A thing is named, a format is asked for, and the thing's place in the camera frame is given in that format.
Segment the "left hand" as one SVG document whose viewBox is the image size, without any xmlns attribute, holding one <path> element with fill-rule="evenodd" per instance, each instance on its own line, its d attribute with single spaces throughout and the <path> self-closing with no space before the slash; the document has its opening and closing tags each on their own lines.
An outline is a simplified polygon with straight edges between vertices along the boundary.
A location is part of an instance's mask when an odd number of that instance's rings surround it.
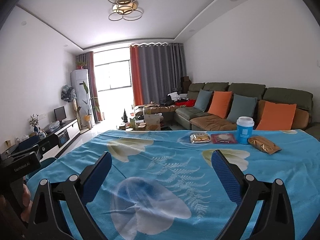
<svg viewBox="0 0 320 240">
<path fill-rule="evenodd" d="M 27 185 L 23 184 L 23 193 L 22 193 L 22 204 L 23 204 L 23 211 L 20 215 L 21 220 L 23 222 L 28 223 L 30 212 L 32 208 L 33 202 L 31 201 L 31 194 L 27 187 Z M 9 202 L 1 195 L 1 214 L 7 221 L 14 222 L 17 219 L 16 213 L 12 211 L 12 208 L 9 205 Z"/>
</svg>

